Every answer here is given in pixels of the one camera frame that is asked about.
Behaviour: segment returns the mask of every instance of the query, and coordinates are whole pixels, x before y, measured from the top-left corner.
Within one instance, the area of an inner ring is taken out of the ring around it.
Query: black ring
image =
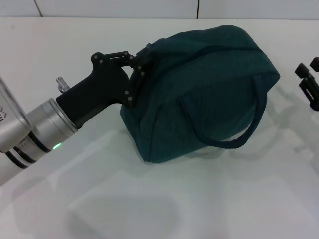
[[[17,158],[10,151],[8,151],[5,154],[19,168],[26,169],[28,167],[28,166],[24,165],[23,163],[21,163],[19,160],[17,160]]]
[[[48,149],[47,147],[44,146],[43,143],[41,143],[41,141],[34,135],[34,133],[32,133],[32,131],[28,134],[28,136],[36,144],[36,146],[38,146],[43,152],[46,152],[46,153],[51,152],[50,149]]]
[[[30,158],[26,153],[22,152],[18,147],[13,147],[13,149],[28,163],[35,163],[36,161]]]

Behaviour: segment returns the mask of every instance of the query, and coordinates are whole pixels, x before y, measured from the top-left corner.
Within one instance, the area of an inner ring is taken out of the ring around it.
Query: white table
[[[319,113],[294,75],[319,55],[319,21],[0,18],[0,75],[28,112],[59,95],[58,76],[87,77],[95,52],[223,24],[245,29],[282,76],[244,147],[144,164],[111,106],[0,188],[0,238],[319,238]]]

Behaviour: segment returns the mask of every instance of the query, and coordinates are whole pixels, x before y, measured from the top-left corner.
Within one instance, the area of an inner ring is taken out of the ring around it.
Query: white wall
[[[37,0],[43,16],[196,18],[197,0]]]
[[[200,0],[199,18],[319,19],[319,1]]]
[[[33,0],[0,0],[0,16],[39,16]]]

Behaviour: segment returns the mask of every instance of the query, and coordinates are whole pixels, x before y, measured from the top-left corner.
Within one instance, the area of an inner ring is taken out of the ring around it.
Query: black clamp
[[[319,58],[314,58],[310,66],[314,71],[319,72]],[[302,79],[299,87],[310,101],[310,107],[314,111],[319,111],[319,86],[315,78],[309,73],[309,69],[303,63],[297,67],[295,73]]]
[[[92,73],[56,98],[78,129],[111,104],[133,107],[146,74],[145,65],[140,65],[140,57],[134,57],[127,51],[106,55],[97,52],[92,55],[91,61]],[[129,79],[122,69],[124,66],[134,69],[138,84]]]

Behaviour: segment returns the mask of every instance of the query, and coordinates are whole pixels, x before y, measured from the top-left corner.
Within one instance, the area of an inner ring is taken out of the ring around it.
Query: fabric bag
[[[235,26],[182,32],[137,54],[132,84],[143,85],[122,119],[144,161],[160,163],[208,145],[243,146],[280,75]],[[224,141],[243,130],[237,139]]]

